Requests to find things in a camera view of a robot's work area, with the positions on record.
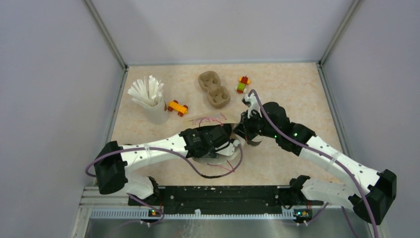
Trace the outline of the stack of paper cups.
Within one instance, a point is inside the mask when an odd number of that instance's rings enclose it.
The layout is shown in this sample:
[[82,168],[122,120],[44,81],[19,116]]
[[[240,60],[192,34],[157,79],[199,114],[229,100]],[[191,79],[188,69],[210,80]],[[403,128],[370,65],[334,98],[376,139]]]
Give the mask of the stack of paper cups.
[[247,139],[247,144],[252,147],[257,147],[261,144],[261,142],[265,139],[264,136],[256,135],[252,139],[249,137]]

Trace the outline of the kraft pink paper bag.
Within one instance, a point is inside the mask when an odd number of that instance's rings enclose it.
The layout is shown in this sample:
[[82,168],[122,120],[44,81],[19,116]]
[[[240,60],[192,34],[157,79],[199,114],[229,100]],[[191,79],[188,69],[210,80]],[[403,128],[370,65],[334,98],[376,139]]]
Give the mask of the kraft pink paper bag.
[[[237,123],[237,118],[235,118],[232,114],[228,112],[216,112],[187,118],[184,121],[184,126],[186,128],[205,129],[205,126],[230,124],[233,129]],[[245,143],[245,140],[234,134],[233,131],[230,136],[230,139],[231,138],[238,139],[240,141],[240,145],[242,146]],[[232,166],[231,161],[240,154],[241,153],[238,147],[234,147],[232,144],[230,144],[228,148],[215,153],[214,155],[209,154],[201,158],[194,158],[193,160],[200,164],[220,167],[228,170],[229,172],[235,172],[237,168]]]

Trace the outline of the brown cardboard cup carrier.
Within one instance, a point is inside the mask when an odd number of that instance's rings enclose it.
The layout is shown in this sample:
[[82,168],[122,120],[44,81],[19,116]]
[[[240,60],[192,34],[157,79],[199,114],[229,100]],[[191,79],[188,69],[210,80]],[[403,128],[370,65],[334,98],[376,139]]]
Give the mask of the brown cardboard cup carrier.
[[230,102],[230,94],[221,85],[220,77],[215,71],[206,71],[198,76],[200,88],[207,93],[210,105],[216,109],[223,108]]

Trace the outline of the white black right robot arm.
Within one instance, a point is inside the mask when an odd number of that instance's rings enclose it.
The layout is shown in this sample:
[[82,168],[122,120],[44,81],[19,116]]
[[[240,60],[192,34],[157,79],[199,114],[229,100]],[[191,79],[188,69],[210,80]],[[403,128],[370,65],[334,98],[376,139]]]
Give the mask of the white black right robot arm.
[[385,169],[368,168],[334,149],[308,127],[289,120],[285,109],[276,102],[263,105],[242,101],[248,110],[241,113],[234,133],[252,146],[272,138],[283,150],[309,160],[337,177],[342,184],[301,175],[290,180],[290,197],[296,204],[318,200],[353,210],[370,223],[380,225],[396,198],[397,176]]

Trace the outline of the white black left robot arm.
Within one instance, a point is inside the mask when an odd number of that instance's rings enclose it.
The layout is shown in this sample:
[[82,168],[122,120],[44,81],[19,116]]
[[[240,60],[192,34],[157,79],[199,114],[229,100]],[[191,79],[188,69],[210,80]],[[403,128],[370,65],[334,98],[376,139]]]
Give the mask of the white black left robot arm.
[[233,159],[243,144],[232,135],[231,126],[211,125],[188,128],[166,139],[121,146],[108,142],[94,161],[88,165],[95,172],[101,195],[124,191],[140,198],[147,205],[158,201],[157,184],[152,177],[134,172],[142,167],[173,159]]

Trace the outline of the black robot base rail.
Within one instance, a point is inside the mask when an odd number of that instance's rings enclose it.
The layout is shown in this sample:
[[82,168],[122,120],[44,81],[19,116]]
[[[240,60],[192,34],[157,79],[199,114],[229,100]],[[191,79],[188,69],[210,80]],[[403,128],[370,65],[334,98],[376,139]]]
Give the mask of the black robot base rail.
[[164,206],[170,202],[262,202],[280,206],[322,205],[322,201],[307,200],[297,190],[283,185],[244,186],[159,186],[142,201]]

